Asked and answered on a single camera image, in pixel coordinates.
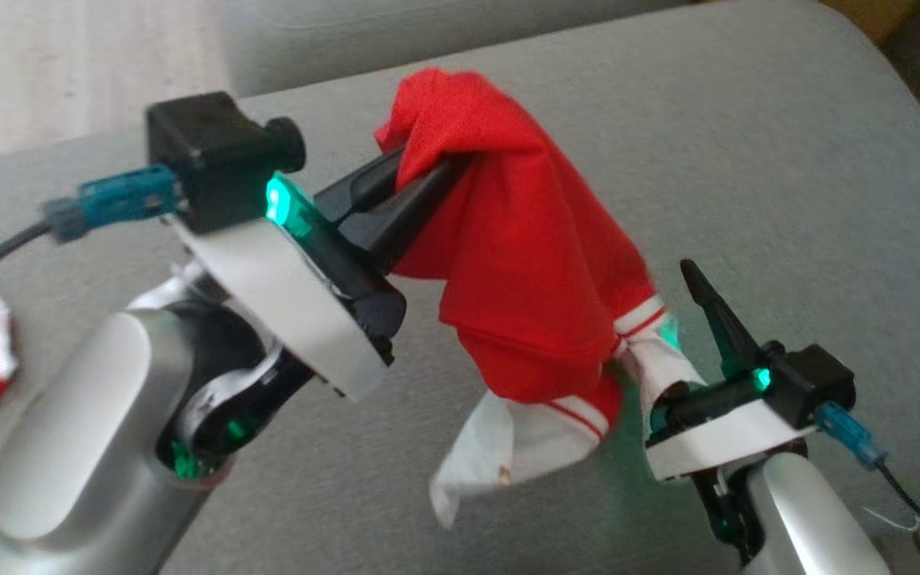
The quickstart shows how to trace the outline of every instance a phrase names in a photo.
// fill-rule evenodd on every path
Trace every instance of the gray cushion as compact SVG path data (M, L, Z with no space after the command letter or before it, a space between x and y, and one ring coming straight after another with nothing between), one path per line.
M855 413L920 497L920 108L850 23L809 2L726 2L437 63L481 70L555 137L643 251L702 375L718 376L718 356L679 277L688 256L756 338L819 342L857 372ZM376 153L370 132L417 68L244 108L299 122L311 158L299 182L316 190ZM142 161L139 132L0 157L0 239L40 200ZM143 223L0 265L22 357L0 445L77 341L180 258L168 230ZM411 314L383 388L361 404L303 390L166 573L734 572L693 488L650 479L633 409L590 461L465 506L441 531L427 481L482 386L435 320L441 288L397 284ZM862 506L902 517L843 448L817 437L811 457L872 533L883 528Z
M685 3L227 0L218 7L233 88L253 96Z

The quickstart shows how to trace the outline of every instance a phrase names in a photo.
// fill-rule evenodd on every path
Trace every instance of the white string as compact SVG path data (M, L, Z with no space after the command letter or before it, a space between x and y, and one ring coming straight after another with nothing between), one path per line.
M901 530L901 531L906 531L906 532L908 532L908 533L913 533L913 532L918 531L918 529L920 528L920 514L916 514L916 516L914 516L914 524L913 524L911 527L908 527L908 526L906 526L906 525L898 524L896 521L891 520L889 517L881 516L881 514L877 514L877 513L873 512L873 510L868 509L868 507L864 507L864 510L865 510L865 512L867 512L870 516L872 516L872 517L878 519L879 521L882 521L882 523L885 523L885 524L887 524L887 525L891 525L891 526L893 526L893 527L895 527L895 528L897 528L897 529L899 529L899 530Z

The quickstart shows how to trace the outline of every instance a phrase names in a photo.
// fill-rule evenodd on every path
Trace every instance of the red stripe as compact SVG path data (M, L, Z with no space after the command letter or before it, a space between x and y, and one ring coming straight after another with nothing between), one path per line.
M566 415L567 418L571 418L571 419L574 419L574 421L584 423L584 425L587 426L587 428L591 430L591 432L598 437L598 440L602 441L602 432L600 432L598 428L592 425L592 423L589 422L588 419L582 418L579 414L574 414L573 411L570 411L569 409L563 407L562 405L557 404L555 401L548 401L546 405L548 405L548 407L552 407L553 409L555 409L555 411L559 411L560 414Z
M658 311L651 314L651 316L649 316L648 319L642 321L642 323L639 323L638 327L635 327L634 330L627 331L624 334L617 334L617 335L619 335L621 338L631 338L631 336L638 335L639 331L642 331L644 330L644 328L649 327L649 325L651 325L653 321L660 318L662 314L664 313L665 313L665 307L660 307L658 308Z

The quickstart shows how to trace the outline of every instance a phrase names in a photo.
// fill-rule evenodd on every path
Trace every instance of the blue connector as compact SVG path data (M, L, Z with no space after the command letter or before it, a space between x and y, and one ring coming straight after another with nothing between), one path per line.
M836 401L827 401L819 406L815 411L815 425L850 449L867 470L875 469L877 463L886 458L886 451L872 441L872 433Z
M59 244L116 222L131 222L175 212L176 175L161 164L81 184L77 197L46 201L45 221Z

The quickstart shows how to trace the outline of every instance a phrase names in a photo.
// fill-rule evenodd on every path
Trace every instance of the wooden floor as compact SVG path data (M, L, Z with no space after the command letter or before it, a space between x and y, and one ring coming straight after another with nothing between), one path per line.
M227 89L222 0L0 0L0 153L139 121Z

